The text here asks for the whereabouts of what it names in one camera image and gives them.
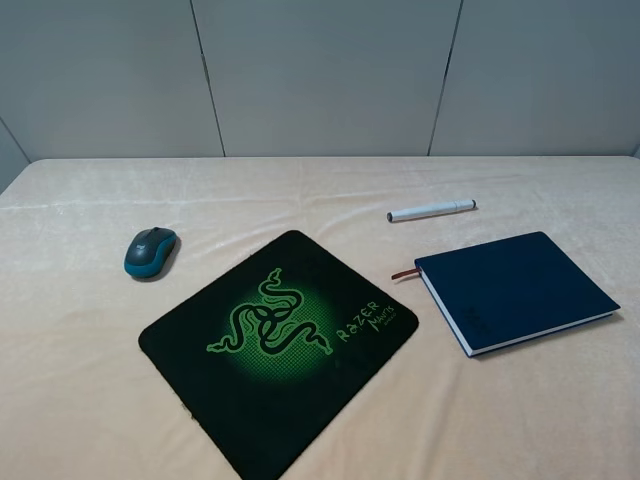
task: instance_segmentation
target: marker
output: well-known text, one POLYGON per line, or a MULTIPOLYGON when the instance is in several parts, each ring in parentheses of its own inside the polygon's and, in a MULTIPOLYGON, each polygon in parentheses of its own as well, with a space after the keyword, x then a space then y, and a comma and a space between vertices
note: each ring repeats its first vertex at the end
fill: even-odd
POLYGON ((391 223, 413 220, 414 218, 433 217, 447 213, 464 212, 476 208, 475 200, 461 200, 459 202, 435 203, 423 207, 406 208, 387 213, 387 220, 391 223))

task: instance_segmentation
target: dark blue notebook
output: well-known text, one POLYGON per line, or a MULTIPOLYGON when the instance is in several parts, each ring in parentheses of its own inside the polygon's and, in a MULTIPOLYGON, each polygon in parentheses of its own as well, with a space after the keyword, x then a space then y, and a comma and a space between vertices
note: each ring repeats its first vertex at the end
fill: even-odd
POLYGON ((415 263, 470 357, 597 320, 620 308, 542 232, 415 263))

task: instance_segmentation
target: mouse pad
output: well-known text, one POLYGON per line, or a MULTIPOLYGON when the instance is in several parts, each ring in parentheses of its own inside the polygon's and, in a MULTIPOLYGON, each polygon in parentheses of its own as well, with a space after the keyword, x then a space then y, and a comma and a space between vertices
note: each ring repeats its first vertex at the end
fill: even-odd
POLYGON ((240 477, 274 480, 417 326, 406 307, 290 231, 139 343, 240 477))

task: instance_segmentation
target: gray wall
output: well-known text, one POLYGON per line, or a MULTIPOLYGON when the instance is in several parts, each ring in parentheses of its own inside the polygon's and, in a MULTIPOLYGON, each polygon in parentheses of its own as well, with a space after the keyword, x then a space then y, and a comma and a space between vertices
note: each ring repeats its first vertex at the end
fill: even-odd
POLYGON ((222 155, 188 0, 5 0, 0 46, 31 160, 222 155))
POLYGON ((431 154, 632 154, 638 18, 638 0, 466 0, 431 154))
POLYGON ((194 0, 227 155, 426 155, 459 0, 194 0))
POLYGON ((0 118, 0 193, 29 164, 0 118))

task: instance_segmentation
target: computer mouse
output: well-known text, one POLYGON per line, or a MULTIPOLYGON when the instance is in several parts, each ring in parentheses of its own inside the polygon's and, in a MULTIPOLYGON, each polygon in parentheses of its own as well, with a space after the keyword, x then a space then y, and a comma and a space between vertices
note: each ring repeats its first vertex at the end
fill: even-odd
POLYGON ((135 237, 124 257, 124 269, 132 277, 149 278, 160 273, 173 250, 176 232, 154 227, 143 230, 135 237))

